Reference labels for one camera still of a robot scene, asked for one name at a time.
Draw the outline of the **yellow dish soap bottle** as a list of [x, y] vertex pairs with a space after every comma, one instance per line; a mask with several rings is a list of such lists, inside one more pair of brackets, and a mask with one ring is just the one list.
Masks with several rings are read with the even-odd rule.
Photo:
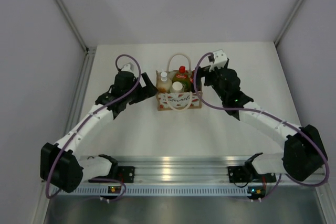
[[180, 66], [172, 79], [172, 83], [180, 82], [183, 86], [184, 92], [191, 91], [191, 81], [188, 76], [188, 71], [185, 66]]

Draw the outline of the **watermelon print canvas bag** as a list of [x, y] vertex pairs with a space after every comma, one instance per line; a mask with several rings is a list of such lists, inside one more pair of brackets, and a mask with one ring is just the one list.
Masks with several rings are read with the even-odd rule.
[[[173, 76], [178, 71], [177, 70], [170, 70], [170, 64], [174, 57], [184, 57], [187, 60], [187, 66], [186, 70], [188, 71], [188, 76], [191, 76], [192, 73], [192, 65], [191, 60], [189, 56], [183, 54], [183, 53], [177, 53], [172, 55], [167, 63], [166, 69], [162, 71], [156, 72], [156, 88], [157, 88], [157, 82], [160, 77], [160, 73], [165, 71], [168, 74], [168, 77], [173, 79]], [[183, 93], [159, 93], [156, 95], [157, 100], [157, 109], [159, 111], [176, 111], [176, 112], [182, 112], [188, 109], [200, 109], [202, 107], [202, 102], [200, 100], [200, 97], [202, 97], [202, 90], [198, 91], [198, 93], [193, 92], [183, 92]]]

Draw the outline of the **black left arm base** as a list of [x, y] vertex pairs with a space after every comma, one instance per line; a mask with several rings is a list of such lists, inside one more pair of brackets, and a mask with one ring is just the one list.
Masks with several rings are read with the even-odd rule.
[[134, 183], [135, 167], [119, 166], [117, 171], [117, 180], [123, 183]]

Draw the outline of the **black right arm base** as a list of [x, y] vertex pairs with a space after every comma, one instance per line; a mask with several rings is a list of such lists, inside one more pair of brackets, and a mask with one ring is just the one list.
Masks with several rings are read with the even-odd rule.
[[228, 166], [229, 182], [239, 188], [246, 187], [252, 180], [251, 172], [245, 166]]

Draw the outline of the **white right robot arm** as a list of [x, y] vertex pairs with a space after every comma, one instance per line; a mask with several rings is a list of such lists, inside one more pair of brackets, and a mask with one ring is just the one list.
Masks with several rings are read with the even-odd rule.
[[242, 92], [240, 79], [236, 71], [228, 67], [228, 59], [218, 60], [213, 54], [207, 57], [211, 65], [195, 67], [194, 87], [201, 83], [212, 87], [222, 102], [218, 110], [257, 129], [281, 148], [279, 153], [255, 153], [245, 162], [245, 176], [257, 180], [264, 174], [285, 174], [293, 182], [305, 186], [307, 178], [324, 168], [323, 180], [314, 186], [326, 184], [330, 167], [317, 128], [291, 124], [262, 109]]

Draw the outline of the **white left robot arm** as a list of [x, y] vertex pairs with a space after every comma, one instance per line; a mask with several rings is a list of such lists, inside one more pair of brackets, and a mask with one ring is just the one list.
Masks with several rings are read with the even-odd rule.
[[157, 94], [157, 88], [147, 73], [142, 73], [145, 86], [130, 70], [120, 70], [109, 90], [100, 95], [89, 113], [68, 134], [55, 144], [46, 143], [41, 149], [40, 176], [67, 193], [73, 192], [85, 180], [112, 182], [119, 179], [118, 161], [100, 154], [81, 159], [83, 151], [98, 133], [132, 105]]

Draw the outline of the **dark green red-cap bottle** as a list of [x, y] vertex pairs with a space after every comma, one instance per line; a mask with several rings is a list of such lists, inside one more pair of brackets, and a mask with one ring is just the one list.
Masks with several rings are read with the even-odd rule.
[[194, 82], [194, 73], [195, 71], [193, 70], [192, 73], [191, 73], [191, 76], [190, 76], [190, 83], [191, 83], [191, 92], [195, 93], [195, 88], [194, 88], [194, 85], [196, 85], [196, 89], [197, 91], [201, 91], [202, 89], [202, 83], [201, 83], [201, 80], [200, 78], [196, 78], [196, 81]]

